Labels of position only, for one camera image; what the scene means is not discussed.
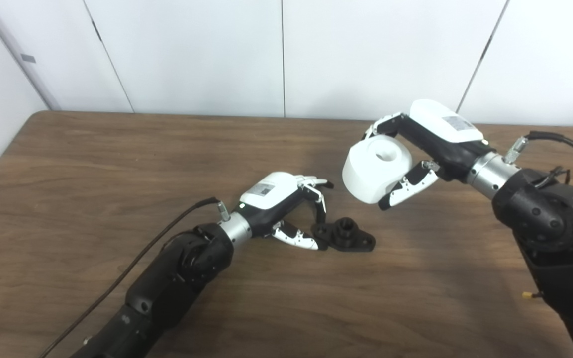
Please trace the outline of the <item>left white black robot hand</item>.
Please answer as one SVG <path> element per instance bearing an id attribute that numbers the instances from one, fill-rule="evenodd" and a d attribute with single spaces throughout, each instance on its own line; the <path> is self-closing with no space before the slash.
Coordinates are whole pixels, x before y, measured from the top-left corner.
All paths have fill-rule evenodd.
<path id="1" fill-rule="evenodd" d="M 235 245 L 271 236 L 295 247 L 327 250 L 327 243 L 285 220 L 300 204 L 310 201 L 316 209 L 316 222 L 325 223 L 327 206 L 322 187 L 332 189 L 334 184 L 315 176 L 273 172 L 243 193 L 230 221 L 221 221 L 220 225 Z"/>

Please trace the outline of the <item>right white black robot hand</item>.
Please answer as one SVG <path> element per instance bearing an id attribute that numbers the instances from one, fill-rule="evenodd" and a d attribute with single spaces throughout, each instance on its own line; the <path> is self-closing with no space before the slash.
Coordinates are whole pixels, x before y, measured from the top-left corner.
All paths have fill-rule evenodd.
<path id="1" fill-rule="evenodd" d="M 384 211 L 423 192 L 439 179 L 467 183 L 474 167 L 496 149 L 475 125 L 435 100 L 415 100 L 408 114 L 398 112 L 375 121 L 362 140 L 386 135 L 405 138 L 430 158 L 413 166 L 378 201 Z"/>

